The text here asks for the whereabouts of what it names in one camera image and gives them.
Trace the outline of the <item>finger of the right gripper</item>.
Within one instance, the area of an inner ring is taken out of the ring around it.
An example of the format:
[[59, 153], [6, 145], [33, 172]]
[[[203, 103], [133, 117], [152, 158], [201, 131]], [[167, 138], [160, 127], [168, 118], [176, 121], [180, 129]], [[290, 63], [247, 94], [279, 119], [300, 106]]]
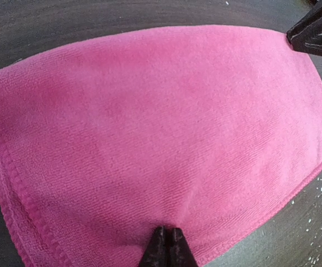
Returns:
[[312, 14], [312, 11], [311, 10], [301, 20], [299, 20], [296, 25], [294, 25], [290, 30], [288, 30], [290, 35], [295, 36], [298, 34], [299, 37], [304, 40], [308, 39], [309, 37], [312, 37], [312, 35], [311, 35], [311, 14]]
[[287, 33], [287, 40], [294, 51], [322, 57], [322, 34], [304, 40], [299, 35], [292, 36]]

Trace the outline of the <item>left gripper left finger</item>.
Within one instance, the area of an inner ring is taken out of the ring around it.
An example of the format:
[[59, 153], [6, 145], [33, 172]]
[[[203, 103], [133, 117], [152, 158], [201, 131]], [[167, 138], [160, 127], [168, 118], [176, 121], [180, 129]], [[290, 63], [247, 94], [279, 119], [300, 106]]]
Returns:
[[157, 227], [147, 245], [147, 248], [138, 264], [138, 267], [165, 267], [167, 263], [166, 253], [166, 228]]

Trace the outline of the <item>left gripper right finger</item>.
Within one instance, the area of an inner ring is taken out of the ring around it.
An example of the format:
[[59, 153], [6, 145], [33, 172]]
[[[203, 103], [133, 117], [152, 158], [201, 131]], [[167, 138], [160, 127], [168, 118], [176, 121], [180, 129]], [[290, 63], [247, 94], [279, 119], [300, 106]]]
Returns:
[[173, 228], [166, 239], [167, 266], [197, 267], [198, 264], [180, 228]]

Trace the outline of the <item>pink towel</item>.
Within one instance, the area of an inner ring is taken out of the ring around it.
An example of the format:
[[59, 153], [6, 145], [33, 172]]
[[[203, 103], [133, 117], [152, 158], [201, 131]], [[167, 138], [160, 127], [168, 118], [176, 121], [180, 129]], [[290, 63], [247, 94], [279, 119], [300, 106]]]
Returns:
[[0, 69], [0, 207], [25, 266], [137, 266], [181, 228], [199, 265], [322, 170], [322, 80], [283, 33], [145, 29]]

